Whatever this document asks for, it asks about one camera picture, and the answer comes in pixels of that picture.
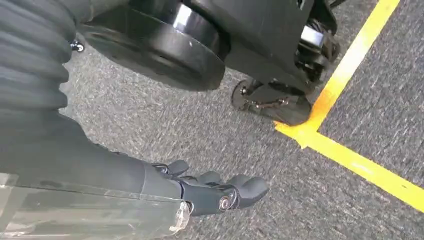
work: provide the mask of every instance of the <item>clear plastic shield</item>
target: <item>clear plastic shield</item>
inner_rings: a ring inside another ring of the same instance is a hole
[[[144,240],[186,227],[181,199],[50,183],[57,189],[15,186],[0,173],[0,239]]]

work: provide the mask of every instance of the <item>yellow tape corner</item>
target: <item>yellow tape corner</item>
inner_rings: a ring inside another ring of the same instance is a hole
[[[363,177],[424,213],[424,189],[320,134],[318,129],[377,39],[400,0],[380,0],[314,103],[310,118],[298,126],[276,122],[275,129]]]

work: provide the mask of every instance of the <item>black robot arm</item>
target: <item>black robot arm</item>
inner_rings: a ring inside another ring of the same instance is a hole
[[[239,175],[223,183],[215,172],[199,177],[181,177],[180,174],[188,168],[184,161],[170,165],[150,164],[120,152],[111,152],[91,142],[76,121],[59,113],[58,110],[67,105],[67,97],[59,90],[60,84],[68,81],[68,71],[62,64],[71,58],[70,42],[75,38],[76,25],[126,2],[0,1],[0,191],[11,190],[0,195],[6,200],[0,201],[0,213],[5,210],[0,214],[0,234],[38,233],[45,236],[47,229],[62,234],[87,231],[84,224],[88,223],[72,222],[79,224],[80,228],[71,229],[69,222],[59,224],[63,218],[54,220],[52,212],[78,208],[79,211],[68,212],[69,216],[77,213],[89,215],[88,212],[98,210],[100,206],[106,211],[100,202],[88,207],[91,205],[87,201],[93,196],[104,197],[102,201],[113,198],[110,208],[121,213],[105,225],[108,227],[99,228],[99,233],[107,229],[113,232],[115,227],[121,226],[121,220],[127,219],[122,215],[124,210],[131,209],[129,213],[140,211],[141,208],[135,209],[135,205],[121,209],[120,206],[126,206],[124,201],[147,199],[151,203],[152,199],[156,200],[135,217],[137,227],[130,224],[130,232],[147,234],[155,230],[147,224],[149,220],[159,223],[159,220],[168,219],[166,216],[170,214],[181,213],[177,211],[180,204],[168,208],[154,207],[163,202],[181,201],[192,216],[200,216],[251,206],[268,191],[261,178]],[[60,196],[65,193],[70,196],[60,202],[52,197],[38,198],[42,194],[49,196],[52,191],[61,193]],[[18,221],[16,216],[19,215],[21,220],[25,214],[32,218],[37,216],[36,222],[40,225],[34,227],[34,224],[14,222]],[[41,214],[51,221],[38,218]],[[97,219],[96,226],[106,217]],[[179,228],[168,225],[167,229],[175,232],[184,227],[180,222]],[[89,236],[91,233],[92,229],[85,234]]]

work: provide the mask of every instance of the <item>black wheel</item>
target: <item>black wheel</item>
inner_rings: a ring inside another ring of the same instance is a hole
[[[224,77],[222,34],[181,1],[131,1],[79,30],[110,60],[172,87],[214,90]]]

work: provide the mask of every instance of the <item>black robotic finger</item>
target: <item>black robotic finger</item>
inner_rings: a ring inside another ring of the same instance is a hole
[[[192,216],[224,213],[254,205],[269,191],[260,177],[237,175],[227,183],[214,171],[199,177],[179,177],[182,198],[189,203]]]
[[[197,181],[205,185],[219,185],[222,180],[216,171],[208,171],[197,177]]]
[[[247,181],[249,181],[251,178],[244,175],[244,174],[239,174],[236,176],[233,176],[229,181],[228,184],[234,185],[236,187],[242,187],[243,184],[245,184]]]
[[[245,181],[244,176],[238,177],[235,181],[237,184]],[[253,177],[245,181],[242,185],[236,185],[237,189],[237,206],[235,208],[243,209],[254,205],[262,199],[270,190],[267,182],[260,177]]]
[[[179,176],[189,170],[189,165],[184,160],[176,160],[168,165],[169,174]]]
[[[164,163],[153,163],[152,166],[159,172],[174,177],[180,176],[189,170],[189,165],[184,160],[176,160],[168,165]]]

